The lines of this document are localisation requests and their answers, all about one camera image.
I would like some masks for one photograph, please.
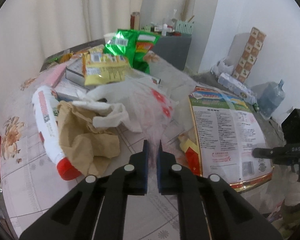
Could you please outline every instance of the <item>white round rivet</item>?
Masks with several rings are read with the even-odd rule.
[[[172,168],[173,171],[181,171],[182,166],[179,165],[179,164],[173,164],[173,165],[171,166],[171,168]]]
[[[214,182],[218,182],[220,180],[220,177],[217,174],[210,175],[210,179]]]
[[[95,182],[95,181],[96,181],[95,176],[89,175],[88,177],[86,177],[86,182],[88,182],[88,183],[92,183],[92,182]]]
[[[125,171],[133,171],[134,170],[134,166],[132,164],[127,164],[124,167]]]

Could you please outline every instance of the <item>small white bottle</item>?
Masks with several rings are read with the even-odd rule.
[[[162,26],[162,32],[161,32],[161,35],[162,35],[162,36],[167,35],[167,29],[168,29],[168,25],[165,23],[165,24]]]

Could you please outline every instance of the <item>table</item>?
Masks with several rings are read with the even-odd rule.
[[[152,61],[149,64],[151,75],[161,78],[161,84],[168,88],[171,99],[181,100],[193,91],[196,81],[188,75],[157,56],[153,56]],[[81,176],[71,181],[62,180],[40,142],[31,97],[47,72],[41,73],[36,80],[25,82],[21,90],[11,96],[9,107],[6,107],[5,114],[11,118],[6,123],[5,132],[10,135],[12,141],[10,146],[3,147],[4,154],[0,161],[2,191],[11,223],[18,236],[83,179]],[[199,82],[219,85],[213,84],[215,81],[209,75],[196,78]],[[179,143],[177,136],[191,125],[190,116],[176,111],[162,136],[164,150],[173,151],[181,164],[186,163],[186,160],[181,150],[176,152]],[[282,145],[279,137],[273,137],[275,129],[269,123],[265,122],[261,128],[270,147]],[[120,154],[114,158],[105,176],[128,163],[131,154],[142,150],[142,133],[132,133],[123,126],[118,127],[117,132],[121,152],[130,154]],[[245,197],[258,209],[265,190],[266,186],[261,186],[255,192],[248,192]],[[124,239],[176,240],[179,239],[178,227],[178,205],[175,196],[150,194],[146,197],[128,197]]]

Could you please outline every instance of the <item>curtain fold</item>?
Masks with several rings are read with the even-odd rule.
[[[146,24],[185,0],[6,0],[0,9],[0,112],[13,90],[38,75],[43,60],[59,51],[130,28],[140,11]]]

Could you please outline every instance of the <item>brown paper bag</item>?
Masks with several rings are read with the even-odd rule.
[[[61,101],[57,117],[59,144],[71,164],[83,175],[100,177],[110,158],[120,153],[119,138],[111,129],[95,128],[93,111]]]

